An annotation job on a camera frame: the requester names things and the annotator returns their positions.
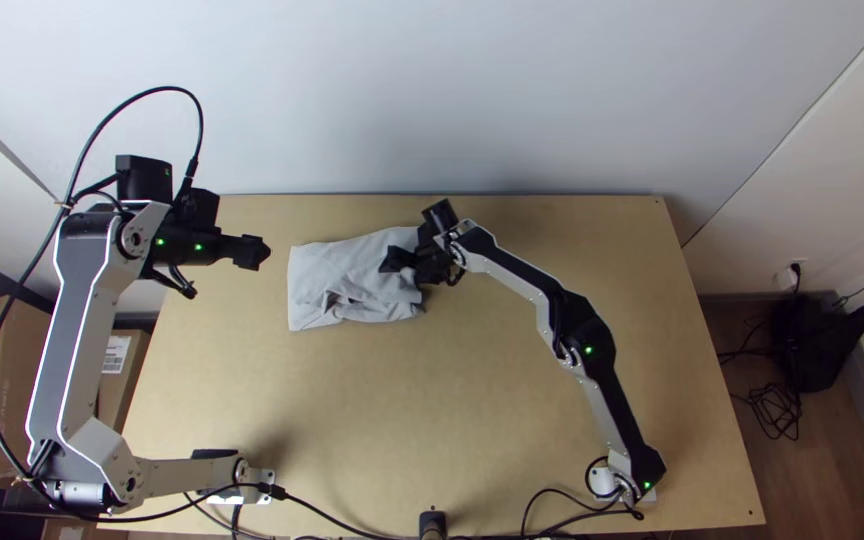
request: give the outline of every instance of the wooden floor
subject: wooden floor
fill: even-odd
[[[703,304],[718,351],[737,349],[749,332],[748,319],[768,311],[758,302]],[[764,345],[765,332],[752,346]],[[741,396],[750,388],[778,381],[771,362],[740,357],[723,367],[729,390]],[[733,401],[762,498],[767,524],[758,527],[676,531],[675,540],[854,540],[864,539],[864,427],[845,382],[803,397],[803,417],[796,442],[770,440],[749,407]],[[668,531],[656,531],[666,540]],[[638,540],[643,535],[596,536]],[[131,533],[131,540],[192,540],[207,535]]]

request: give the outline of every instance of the wall outlet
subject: wall outlet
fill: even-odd
[[[792,262],[789,263],[788,266],[779,270],[772,276],[772,283],[775,285],[775,288],[780,291],[791,291],[795,289],[795,286],[799,283],[799,275],[792,270],[792,265],[798,263],[799,270],[802,270],[802,263],[805,262],[805,259],[793,259]]]

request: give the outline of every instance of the white wall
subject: white wall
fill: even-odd
[[[864,284],[864,52],[684,252],[703,293],[770,291],[797,257],[805,289]]]
[[[18,279],[48,232],[55,216],[52,199],[0,153],[0,272]],[[30,289],[55,298],[58,278],[50,247],[28,282]],[[119,302],[120,311],[158,311],[164,291],[149,283],[136,283]]]
[[[0,138],[53,191],[193,89],[220,193],[670,195],[684,240],[864,45],[854,0],[0,1]],[[115,153],[184,166],[192,109]]]

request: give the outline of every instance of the table surface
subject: table surface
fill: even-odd
[[[420,512],[450,533],[517,533],[526,502],[605,453],[585,396],[546,349],[534,308],[487,275],[429,288],[427,312],[390,324],[290,333],[289,247],[418,225],[440,197],[224,196],[226,234],[262,236],[259,272],[190,268],[169,294],[125,427],[133,452],[180,458],[237,448],[290,493],[357,526],[415,536]],[[576,523],[577,533],[764,522],[742,436],[666,206],[653,196],[450,197],[460,218],[589,298],[612,329],[616,370],[646,441],[665,459],[658,503]],[[554,495],[529,529],[580,513]],[[147,500],[132,515],[172,508]],[[226,518],[229,508],[219,512]],[[263,535],[348,536],[291,502],[246,507]],[[122,528],[221,534],[194,510]]]

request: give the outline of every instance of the white cloth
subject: white cloth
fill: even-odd
[[[413,251],[415,227],[391,227],[340,242],[293,246],[289,253],[289,330],[343,320],[389,322],[421,313],[415,270],[380,273],[388,246]]]

